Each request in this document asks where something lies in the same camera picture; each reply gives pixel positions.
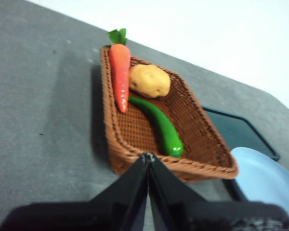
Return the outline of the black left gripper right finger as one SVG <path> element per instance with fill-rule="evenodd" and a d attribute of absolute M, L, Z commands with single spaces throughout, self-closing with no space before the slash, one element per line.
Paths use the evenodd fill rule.
<path fill-rule="evenodd" d="M 153 153 L 148 155 L 149 195 L 158 231 L 289 231 L 277 205 L 207 201 L 180 181 Z"/>

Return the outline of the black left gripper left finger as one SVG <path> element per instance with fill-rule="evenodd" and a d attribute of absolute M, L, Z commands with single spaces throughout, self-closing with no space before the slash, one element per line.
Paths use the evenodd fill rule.
<path fill-rule="evenodd" d="M 141 231 L 147 199 L 147 153 L 85 202 L 34 203 L 13 209 L 1 231 Z"/>

